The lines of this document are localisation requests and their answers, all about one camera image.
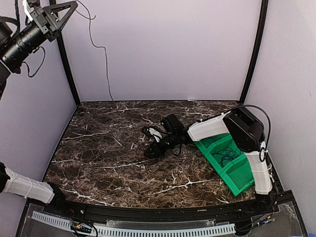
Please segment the left black frame post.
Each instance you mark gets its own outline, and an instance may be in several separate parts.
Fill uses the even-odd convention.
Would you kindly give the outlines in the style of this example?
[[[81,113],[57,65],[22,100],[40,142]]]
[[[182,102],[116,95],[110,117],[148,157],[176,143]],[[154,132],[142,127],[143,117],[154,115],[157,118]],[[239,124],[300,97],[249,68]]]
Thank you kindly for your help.
[[[66,48],[65,48],[62,34],[56,39],[56,41],[57,41],[61,61],[63,64],[63,68],[65,71],[65,75],[66,75],[66,78],[68,81],[69,88],[70,88],[73,100],[75,102],[75,105],[76,105],[76,107],[78,107],[81,104],[81,101],[79,99],[79,94],[77,92],[75,81],[74,81],[74,78],[72,75],[72,71],[71,71],[69,60],[68,60],[68,56],[67,56],[67,52],[66,52]]]

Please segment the green bin near compartment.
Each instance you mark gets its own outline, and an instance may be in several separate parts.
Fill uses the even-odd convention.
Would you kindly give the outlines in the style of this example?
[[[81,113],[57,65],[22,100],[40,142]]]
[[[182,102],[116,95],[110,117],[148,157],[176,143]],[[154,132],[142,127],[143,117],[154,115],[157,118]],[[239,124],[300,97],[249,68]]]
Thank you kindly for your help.
[[[254,177],[247,158],[232,161],[221,173],[220,177],[236,197],[254,184]]]

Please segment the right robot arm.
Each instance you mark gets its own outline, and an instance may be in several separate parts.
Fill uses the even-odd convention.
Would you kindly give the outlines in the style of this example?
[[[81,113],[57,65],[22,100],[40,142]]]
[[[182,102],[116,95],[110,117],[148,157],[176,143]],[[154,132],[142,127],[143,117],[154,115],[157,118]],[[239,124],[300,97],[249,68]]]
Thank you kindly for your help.
[[[264,134],[263,123],[248,110],[249,107],[237,106],[221,114],[200,119],[188,127],[174,114],[161,120],[164,130],[156,126],[144,126],[142,133],[153,138],[153,142],[145,150],[145,156],[158,158],[176,146],[229,134],[237,148],[244,152],[254,178],[255,192],[261,195],[253,201],[252,210],[256,214],[263,214],[271,206],[271,199],[267,195],[273,188],[271,165],[266,157],[270,136]]]

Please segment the black front rail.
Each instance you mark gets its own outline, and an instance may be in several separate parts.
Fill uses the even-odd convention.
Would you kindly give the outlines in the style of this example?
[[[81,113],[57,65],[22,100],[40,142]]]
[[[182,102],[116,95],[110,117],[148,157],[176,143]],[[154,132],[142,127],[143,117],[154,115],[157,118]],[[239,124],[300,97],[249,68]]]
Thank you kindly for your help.
[[[54,214],[96,223],[106,223],[110,220],[152,223],[199,220],[215,220],[218,223],[247,222],[252,217],[278,210],[274,202],[264,206],[256,199],[215,206],[172,209],[122,208],[64,201],[62,210],[52,205],[46,205],[44,209]]]

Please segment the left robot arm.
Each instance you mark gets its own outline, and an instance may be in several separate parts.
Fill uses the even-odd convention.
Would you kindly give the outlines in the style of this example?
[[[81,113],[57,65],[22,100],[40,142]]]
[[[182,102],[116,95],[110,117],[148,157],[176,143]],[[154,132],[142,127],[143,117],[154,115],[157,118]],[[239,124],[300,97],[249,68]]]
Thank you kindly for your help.
[[[20,74],[25,59],[61,35],[78,3],[68,1],[41,7],[38,0],[25,0],[23,7],[30,22],[21,29],[19,3],[15,2],[15,18],[0,18],[0,91],[4,92],[11,74]],[[30,198],[47,205],[59,215],[66,215],[70,205],[61,189],[50,182],[40,182],[18,174],[4,163],[0,164],[0,191]]]

